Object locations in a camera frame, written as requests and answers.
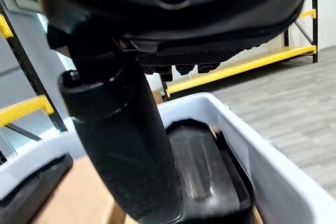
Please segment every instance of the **black device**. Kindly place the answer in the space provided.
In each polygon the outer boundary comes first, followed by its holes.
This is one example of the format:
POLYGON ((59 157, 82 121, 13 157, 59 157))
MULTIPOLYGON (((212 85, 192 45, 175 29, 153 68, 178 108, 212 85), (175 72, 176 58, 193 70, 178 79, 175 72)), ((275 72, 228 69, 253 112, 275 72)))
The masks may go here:
POLYGON ((209 164, 221 151, 207 142, 202 127, 198 133, 188 130, 202 136, 193 147, 189 140, 179 141, 183 132, 168 138, 144 74, 157 72, 171 81, 172 66, 181 74, 196 65, 199 73, 216 69, 222 61, 283 32, 298 17, 303 0, 40 2, 50 22, 51 48, 66 46, 77 68, 59 79, 76 130, 99 175, 128 214, 142 223, 177 223, 250 209, 253 197, 242 207, 234 196, 226 212, 217 211, 216 204, 207 205, 204 214, 195 211, 202 208, 199 201, 210 199, 209 181, 219 186, 216 193, 222 199, 237 184, 224 192, 220 179, 207 176, 209 164), (198 165, 194 154, 183 161, 177 146, 203 155, 203 164, 198 165), (213 155, 206 165, 208 152, 213 155), (190 188, 182 185, 190 169, 196 194, 188 194, 190 188))

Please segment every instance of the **metal shelving rack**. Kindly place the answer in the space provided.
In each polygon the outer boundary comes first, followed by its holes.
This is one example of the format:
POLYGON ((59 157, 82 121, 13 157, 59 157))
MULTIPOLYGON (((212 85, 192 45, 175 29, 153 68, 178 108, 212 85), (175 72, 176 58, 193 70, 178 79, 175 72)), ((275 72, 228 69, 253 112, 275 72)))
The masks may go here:
POLYGON ((0 33, 5 37, 9 46, 12 49, 12 52, 22 68, 23 73, 28 79, 31 87, 35 91, 36 95, 45 95, 51 107, 53 108, 54 113, 49 115, 50 120, 54 124, 55 128, 59 131, 67 131, 67 128, 58 113, 55 105, 53 104, 49 94, 47 93, 45 87, 43 86, 37 72, 35 71, 33 64, 31 63, 25 49, 23 48, 20 40, 18 39, 7 15, 0 4, 0 33))

